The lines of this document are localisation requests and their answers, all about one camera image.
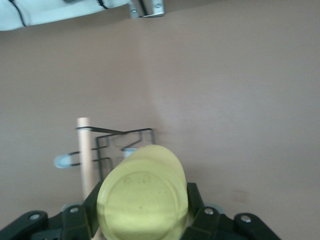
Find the beige wall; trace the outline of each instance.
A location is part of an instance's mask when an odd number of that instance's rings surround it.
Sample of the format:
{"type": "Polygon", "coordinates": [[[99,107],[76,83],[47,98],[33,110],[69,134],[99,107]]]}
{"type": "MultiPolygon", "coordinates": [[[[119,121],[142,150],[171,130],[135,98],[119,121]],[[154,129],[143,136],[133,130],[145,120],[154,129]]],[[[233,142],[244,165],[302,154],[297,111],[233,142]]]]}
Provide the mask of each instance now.
{"type": "Polygon", "coordinates": [[[157,129],[203,199],[320,236],[320,2],[171,0],[0,32],[0,227],[81,199],[76,118],[157,129]],[[244,194],[238,199],[237,194],[244,194]]]}

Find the yellow cup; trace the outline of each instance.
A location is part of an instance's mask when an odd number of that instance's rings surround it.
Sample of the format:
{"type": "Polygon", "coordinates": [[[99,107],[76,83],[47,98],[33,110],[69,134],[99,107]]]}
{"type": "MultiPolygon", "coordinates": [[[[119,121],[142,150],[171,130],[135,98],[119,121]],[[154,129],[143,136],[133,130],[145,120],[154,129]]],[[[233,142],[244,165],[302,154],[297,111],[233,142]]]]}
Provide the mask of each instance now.
{"type": "Polygon", "coordinates": [[[106,177],[97,198],[98,222],[108,240],[177,240],[187,212],[184,170],[159,145],[125,158],[106,177]]]}

